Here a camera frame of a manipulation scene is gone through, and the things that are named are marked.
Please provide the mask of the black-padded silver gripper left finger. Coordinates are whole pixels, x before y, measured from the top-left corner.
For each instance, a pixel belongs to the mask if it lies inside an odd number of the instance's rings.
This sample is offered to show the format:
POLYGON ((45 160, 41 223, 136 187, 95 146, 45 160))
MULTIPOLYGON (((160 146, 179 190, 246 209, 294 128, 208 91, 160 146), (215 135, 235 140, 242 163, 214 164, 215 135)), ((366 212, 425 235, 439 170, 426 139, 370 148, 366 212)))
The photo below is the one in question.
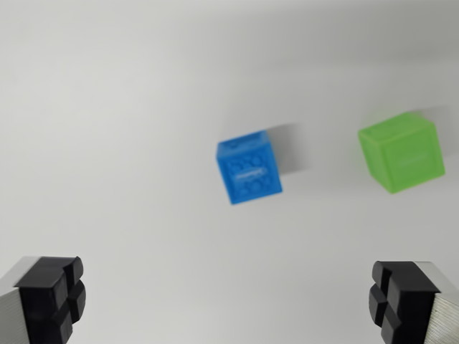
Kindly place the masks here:
POLYGON ((1 277, 2 343, 67 343, 85 309, 79 257, 22 257, 1 277))

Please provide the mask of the black-padded silver gripper right finger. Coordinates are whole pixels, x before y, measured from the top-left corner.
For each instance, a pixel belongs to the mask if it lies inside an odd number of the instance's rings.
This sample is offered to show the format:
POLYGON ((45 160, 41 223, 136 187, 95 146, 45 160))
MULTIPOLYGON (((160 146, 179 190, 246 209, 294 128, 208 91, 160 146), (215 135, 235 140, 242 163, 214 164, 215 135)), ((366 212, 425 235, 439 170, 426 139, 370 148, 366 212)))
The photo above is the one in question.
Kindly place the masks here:
POLYGON ((376 261, 369 312, 385 343, 457 343, 458 288, 432 262, 376 261))

